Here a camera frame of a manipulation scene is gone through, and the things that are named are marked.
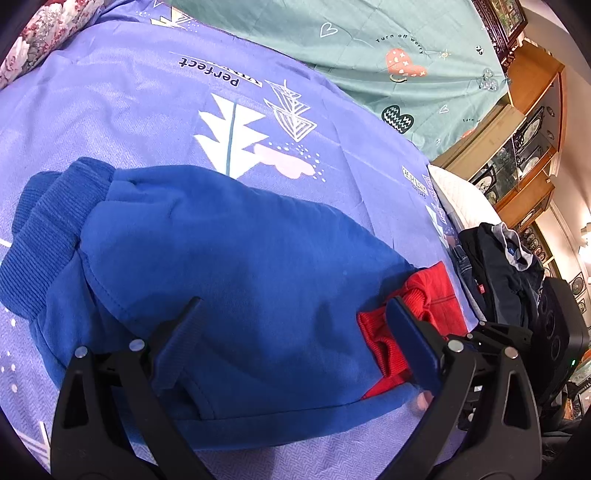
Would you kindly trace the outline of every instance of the purple bedsheet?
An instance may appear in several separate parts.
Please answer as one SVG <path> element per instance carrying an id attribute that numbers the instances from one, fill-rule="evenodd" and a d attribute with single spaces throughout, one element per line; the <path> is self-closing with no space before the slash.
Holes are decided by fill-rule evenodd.
<path id="1" fill-rule="evenodd" d="M 83 155 L 126 168 L 189 163 L 337 207 L 418 267 L 443 260 L 476 324 L 447 252 L 456 234 L 410 142 L 299 62 L 159 0 L 115 2 L 91 23 L 0 92 L 0 258 L 39 170 Z M 372 135 L 359 137 L 359 124 Z M 0 309 L 0 406 L 45 465 L 56 399 L 26 321 Z M 411 403 L 341 434 L 199 455 L 219 480 L 373 480 L 419 419 Z"/>

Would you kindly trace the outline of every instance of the white pillow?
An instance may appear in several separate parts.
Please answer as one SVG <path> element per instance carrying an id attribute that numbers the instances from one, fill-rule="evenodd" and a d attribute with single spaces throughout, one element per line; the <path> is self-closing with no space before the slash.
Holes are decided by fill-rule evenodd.
<path id="1" fill-rule="evenodd" d="M 458 232 L 482 222 L 491 225 L 501 222 L 495 209 L 472 183 L 435 165 L 429 165 L 429 173 L 443 209 Z"/>

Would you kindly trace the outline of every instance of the green bedsheet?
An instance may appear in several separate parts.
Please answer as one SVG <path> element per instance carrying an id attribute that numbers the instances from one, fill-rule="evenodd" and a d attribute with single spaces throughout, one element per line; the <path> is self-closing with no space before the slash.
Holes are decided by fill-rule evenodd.
<path id="1" fill-rule="evenodd" d="M 173 0 L 324 73 L 431 160 L 508 86 L 471 0 Z"/>

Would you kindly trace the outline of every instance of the black speaker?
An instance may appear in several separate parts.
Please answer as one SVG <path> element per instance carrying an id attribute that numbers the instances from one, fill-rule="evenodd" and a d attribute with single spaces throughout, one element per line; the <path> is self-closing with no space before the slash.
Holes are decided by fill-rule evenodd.
<path id="1" fill-rule="evenodd" d="M 527 374 L 538 408 L 551 403 L 589 346 L 589 332 L 569 284 L 547 277 L 527 358 Z"/>

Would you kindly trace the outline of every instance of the bed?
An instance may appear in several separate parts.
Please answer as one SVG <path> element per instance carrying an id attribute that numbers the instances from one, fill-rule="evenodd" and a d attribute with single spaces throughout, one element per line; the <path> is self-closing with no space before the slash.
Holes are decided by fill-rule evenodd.
<path id="1" fill-rule="evenodd" d="M 449 257 L 457 235 L 431 183 L 428 159 L 289 57 L 162 2 L 119 0 L 0 91 L 0 108 L 1 257 L 11 245 L 19 193 L 40 170 L 64 170 L 83 155 L 123 168 L 190 163 L 337 207 L 416 267 L 444 261 L 467 327 L 477 322 Z M 360 125 L 372 135 L 360 137 Z M 0 406 L 46 466 L 57 393 L 27 322 L 2 308 Z M 220 480 L 370 480 L 420 416 L 410 402 L 348 432 L 199 455 Z M 461 439 L 461 432 L 452 435 L 444 456 Z M 145 448 L 137 450 L 149 458 Z"/>
<path id="2" fill-rule="evenodd" d="M 171 4 L 322 72 L 430 160 L 469 134 L 508 91 L 472 0 Z"/>

